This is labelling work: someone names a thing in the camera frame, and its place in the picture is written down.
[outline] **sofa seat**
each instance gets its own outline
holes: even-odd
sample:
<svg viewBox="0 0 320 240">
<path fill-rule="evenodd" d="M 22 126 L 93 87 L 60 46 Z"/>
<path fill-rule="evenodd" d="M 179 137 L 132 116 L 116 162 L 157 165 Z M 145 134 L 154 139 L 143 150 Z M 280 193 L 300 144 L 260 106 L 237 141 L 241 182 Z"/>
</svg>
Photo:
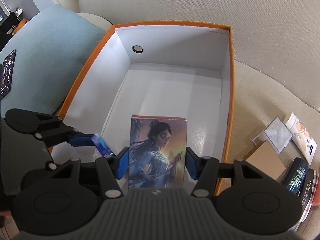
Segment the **sofa seat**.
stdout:
<svg viewBox="0 0 320 240">
<path fill-rule="evenodd" d="M 298 116 L 315 141 L 320 144 L 319 112 L 303 103 L 279 82 L 250 66 L 235 61 L 235 108 L 228 162 L 232 163 L 234 159 L 247 155 L 254 147 L 252 139 L 276 115 L 283 120 L 291 111 Z M 319 149 L 320 147 L 316 150 L 311 163 L 311 168 L 315 170 L 319 169 Z M 304 159 L 294 142 L 290 141 L 280 154 L 286 170 L 278 181 L 282 180 L 295 157 Z M 221 190 L 229 185 L 230 180 L 224 180 Z M 315 212 L 318 209 L 318 207 L 312 207 L 306 221 L 298 229 L 298 234 L 304 239 L 314 239 L 319 234 L 319 228 L 316 225 L 320 221 L 320 212 Z"/>
</svg>

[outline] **plaid pattern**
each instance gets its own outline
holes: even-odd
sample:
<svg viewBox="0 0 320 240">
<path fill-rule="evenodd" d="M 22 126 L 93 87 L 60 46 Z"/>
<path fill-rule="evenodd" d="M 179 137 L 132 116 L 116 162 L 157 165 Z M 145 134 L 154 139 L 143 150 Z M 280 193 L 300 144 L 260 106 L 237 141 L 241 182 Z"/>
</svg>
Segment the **plaid pattern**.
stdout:
<svg viewBox="0 0 320 240">
<path fill-rule="evenodd" d="M 316 193 L 316 189 L 317 189 L 317 185 L 318 185 L 318 179 L 319 179 L 319 173 L 318 173 L 318 171 L 315 171 L 315 170 L 313 170 L 313 172 L 314 172 L 314 177 L 313 177 L 311 197 L 310 197 L 310 200 L 309 200 L 308 204 L 306 205 L 306 208 L 303 211 L 303 214 L 302 214 L 302 217 L 300 219 L 300 222 L 303 222 L 304 220 L 306 220 L 306 218 L 307 218 L 307 216 L 309 214 L 310 208 L 311 208 L 313 197 L 315 196 L 315 193 Z"/>
</svg>

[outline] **braided hair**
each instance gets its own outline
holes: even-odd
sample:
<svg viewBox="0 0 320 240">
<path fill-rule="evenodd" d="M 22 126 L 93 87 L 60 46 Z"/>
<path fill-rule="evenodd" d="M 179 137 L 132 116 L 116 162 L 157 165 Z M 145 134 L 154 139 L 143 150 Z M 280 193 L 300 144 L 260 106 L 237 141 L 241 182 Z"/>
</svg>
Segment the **braided hair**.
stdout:
<svg viewBox="0 0 320 240">
<path fill-rule="evenodd" d="M 133 142 L 130 144 L 139 144 L 130 149 L 131 158 L 136 161 L 139 160 L 144 153 L 154 150 L 155 139 L 157 135 L 165 130 L 168 130 L 170 135 L 172 135 L 172 130 L 169 124 L 166 122 L 159 122 L 158 120 L 153 120 L 150 124 L 150 131 L 148 132 L 148 139 L 139 142 Z"/>
</svg>

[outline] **round hole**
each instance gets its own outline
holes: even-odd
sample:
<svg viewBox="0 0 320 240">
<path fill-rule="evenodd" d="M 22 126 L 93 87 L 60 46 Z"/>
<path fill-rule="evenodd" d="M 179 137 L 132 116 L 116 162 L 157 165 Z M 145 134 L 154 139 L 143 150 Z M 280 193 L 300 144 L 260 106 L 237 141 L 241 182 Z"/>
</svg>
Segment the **round hole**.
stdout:
<svg viewBox="0 0 320 240">
<path fill-rule="evenodd" d="M 140 46 L 138 46 L 138 45 L 134 45 L 134 46 L 132 47 L 132 50 L 133 50 L 135 53 L 142 53 L 142 52 L 143 52 L 143 49 L 142 49 Z"/>
</svg>

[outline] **light blue cushion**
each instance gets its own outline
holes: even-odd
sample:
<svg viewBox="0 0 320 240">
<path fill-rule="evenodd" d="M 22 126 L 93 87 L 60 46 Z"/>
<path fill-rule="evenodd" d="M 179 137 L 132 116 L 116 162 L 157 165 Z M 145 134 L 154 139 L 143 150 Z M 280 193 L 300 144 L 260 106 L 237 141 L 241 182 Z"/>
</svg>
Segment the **light blue cushion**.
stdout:
<svg viewBox="0 0 320 240">
<path fill-rule="evenodd" d="M 1 100 L 1 116 L 11 108 L 52 114 L 106 31 L 52 6 L 23 26 L 0 52 L 0 62 L 17 50 L 11 91 Z"/>
</svg>

